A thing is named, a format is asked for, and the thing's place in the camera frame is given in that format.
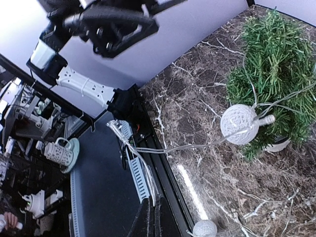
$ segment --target white cup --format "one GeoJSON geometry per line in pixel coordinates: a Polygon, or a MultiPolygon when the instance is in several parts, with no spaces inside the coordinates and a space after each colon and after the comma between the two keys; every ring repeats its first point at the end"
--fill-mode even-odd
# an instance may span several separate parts
{"type": "Polygon", "coordinates": [[[57,138],[55,143],[48,143],[45,146],[44,155],[47,159],[63,166],[68,166],[74,158],[72,144],[63,137],[57,138]],[[67,147],[60,146],[59,141],[61,140],[66,141],[69,145],[67,147]]]}

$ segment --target cotton ball light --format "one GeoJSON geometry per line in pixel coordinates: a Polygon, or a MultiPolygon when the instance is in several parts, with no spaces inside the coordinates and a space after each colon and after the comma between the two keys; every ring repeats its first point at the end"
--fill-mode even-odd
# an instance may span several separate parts
{"type": "Polygon", "coordinates": [[[194,237],[216,237],[217,226],[214,222],[209,220],[202,220],[197,222],[193,227],[194,237]]]}
{"type": "Polygon", "coordinates": [[[221,131],[224,137],[233,134],[245,127],[250,127],[247,131],[230,136],[227,141],[244,145],[252,141],[259,130],[259,124],[253,123],[257,116],[255,110],[247,105],[233,105],[229,107],[221,118],[221,131]]]}

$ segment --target dark marble surface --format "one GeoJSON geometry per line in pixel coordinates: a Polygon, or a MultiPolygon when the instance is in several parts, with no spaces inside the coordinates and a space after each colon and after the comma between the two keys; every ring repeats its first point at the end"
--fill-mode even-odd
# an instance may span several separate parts
{"type": "MultiPolygon", "coordinates": [[[[242,63],[243,25],[248,16],[265,14],[258,6],[241,13],[141,89],[163,147],[221,138],[220,118],[229,106],[225,83],[231,69],[242,63]]],[[[316,42],[316,29],[305,25],[305,37],[316,42]]],[[[316,236],[315,130],[305,146],[263,153],[252,163],[229,143],[169,153],[194,221],[215,221],[221,236],[252,236],[250,228],[266,237],[281,236],[289,221],[283,236],[316,236]],[[291,206],[287,198],[293,194],[291,206]],[[257,207],[257,216],[245,216],[257,207]]]]}

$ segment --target white wall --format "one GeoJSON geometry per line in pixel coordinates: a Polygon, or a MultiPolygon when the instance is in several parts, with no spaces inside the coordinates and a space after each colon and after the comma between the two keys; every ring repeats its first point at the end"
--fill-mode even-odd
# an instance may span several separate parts
{"type": "Polygon", "coordinates": [[[316,26],[316,0],[255,0],[256,4],[276,9],[316,26]]]}
{"type": "MultiPolygon", "coordinates": [[[[105,85],[122,89],[142,85],[247,7],[246,0],[188,0],[158,15],[159,32],[115,59],[94,55],[90,43],[76,38],[61,55],[76,71],[105,85]]],[[[47,23],[36,0],[0,0],[1,54],[29,72],[25,64],[47,23]]],[[[102,110],[69,89],[53,90],[93,116],[102,110]]]]}

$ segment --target artificial pine branch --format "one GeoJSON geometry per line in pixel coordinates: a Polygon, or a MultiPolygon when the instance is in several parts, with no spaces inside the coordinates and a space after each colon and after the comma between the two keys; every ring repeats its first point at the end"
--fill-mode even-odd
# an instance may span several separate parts
{"type": "MultiPolygon", "coordinates": [[[[269,10],[263,19],[248,18],[244,30],[245,69],[235,68],[227,83],[228,99],[233,104],[254,104],[248,78],[255,86],[258,103],[272,103],[316,81],[311,42],[302,39],[301,29],[293,22],[269,10]]],[[[243,148],[244,155],[253,159],[276,137],[289,138],[296,144],[306,141],[316,119],[315,95],[313,88],[280,103],[300,113],[273,107],[269,114],[276,122],[259,129],[257,137],[243,148]]],[[[265,108],[257,107],[256,113],[265,108]]]]}

